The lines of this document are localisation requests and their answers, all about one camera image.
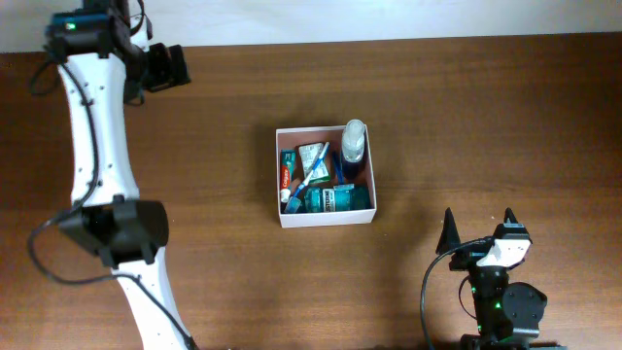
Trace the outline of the green white floss packet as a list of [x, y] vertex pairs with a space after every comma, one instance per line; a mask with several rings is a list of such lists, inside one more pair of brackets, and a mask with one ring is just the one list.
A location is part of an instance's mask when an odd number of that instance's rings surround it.
[[324, 159], [322, 160], [318, 168], [316, 170], [313, 170], [313, 165], [315, 164], [323, 147], [324, 143], [315, 143], [302, 145], [298, 148], [304, 177], [307, 177], [310, 173], [313, 173], [309, 184], [321, 184], [326, 183], [330, 180], [330, 173]]

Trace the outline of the blue white toothbrush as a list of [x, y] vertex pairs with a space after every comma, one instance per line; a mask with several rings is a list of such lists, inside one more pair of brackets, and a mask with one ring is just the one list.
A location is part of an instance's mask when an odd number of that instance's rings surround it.
[[288, 197], [288, 202], [285, 207], [286, 214], [294, 214], [297, 212], [301, 205], [299, 195], [302, 191], [312, 182], [318, 172], [323, 173], [321, 168], [325, 164], [325, 158], [329, 150], [329, 142], [320, 143], [320, 149], [316, 156], [313, 158], [313, 163], [309, 168], [309, 172], [305, 175], [303, 181], [295, 188], [294, 192]]

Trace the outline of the teal mouthwash bottle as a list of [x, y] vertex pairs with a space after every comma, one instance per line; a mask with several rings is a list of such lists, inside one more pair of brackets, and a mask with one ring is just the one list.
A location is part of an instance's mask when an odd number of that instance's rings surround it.
[[332, 188], [312, 187], [306, 192], [303, 204], [307, 213], [346, 212], [371, 208], [368, 188], [354, 184]]

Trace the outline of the purple liquid clear bottle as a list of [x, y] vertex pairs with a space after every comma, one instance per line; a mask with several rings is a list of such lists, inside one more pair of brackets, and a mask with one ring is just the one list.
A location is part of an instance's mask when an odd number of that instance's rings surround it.
[[343, 175], [353, 181], [363, 169], [365, 152], [365, 125], [361, 120], [350, 120], [341, 139], [341, 166]]

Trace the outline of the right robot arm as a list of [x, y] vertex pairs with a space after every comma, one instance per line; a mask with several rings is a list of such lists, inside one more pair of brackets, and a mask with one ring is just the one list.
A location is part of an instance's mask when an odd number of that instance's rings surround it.
[[524, 282], [509, 281], [508, 272], [524, 262], [533, 241], [507, 208], [490, 236], [463, 242], [453, 213], [446, 209], [435, 250], [450, 257], [449, 269], [465, 271], [471, 287], [476, 334], [461, 337], [462, 349], [561, 349], [557, 342], [536, 343], [547, 296]]

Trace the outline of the red green toothpaste tube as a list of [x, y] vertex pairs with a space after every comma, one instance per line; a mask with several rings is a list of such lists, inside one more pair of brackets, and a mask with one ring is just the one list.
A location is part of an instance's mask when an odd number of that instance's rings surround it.
[[291, 182], [296, 167], [295, 150], [282, 150], [279, 195], [282, 203], [287, 203], [292, 195]]

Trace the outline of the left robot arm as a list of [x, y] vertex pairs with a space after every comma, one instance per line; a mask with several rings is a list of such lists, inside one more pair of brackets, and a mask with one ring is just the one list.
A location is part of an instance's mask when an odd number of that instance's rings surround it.
[[46, 50], [66, 92], [75, 172], [70, 208], [41, 227], [58, 227], [109, 268], [102, 278], [119, 282], [144, 348], [193, 349], [166, 270], [167, 214], [141, 198], [126, 142], [125, 106], [190, 82], [183, 49], [152, 39], [150, 19], [127, 0], [85, 0], [52, 16]]

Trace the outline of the blue disposable razor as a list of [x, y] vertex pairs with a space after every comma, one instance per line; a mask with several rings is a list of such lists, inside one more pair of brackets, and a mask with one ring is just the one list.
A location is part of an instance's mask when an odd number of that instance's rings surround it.
[[346, 181], [340, 156], [337, 154], [336, 151], [333, 151], [331, 157], [333, 160], [337, 181], [337, 184], [333, 188], [336, 191], [351, 191], [355, 187], [355, 185]]

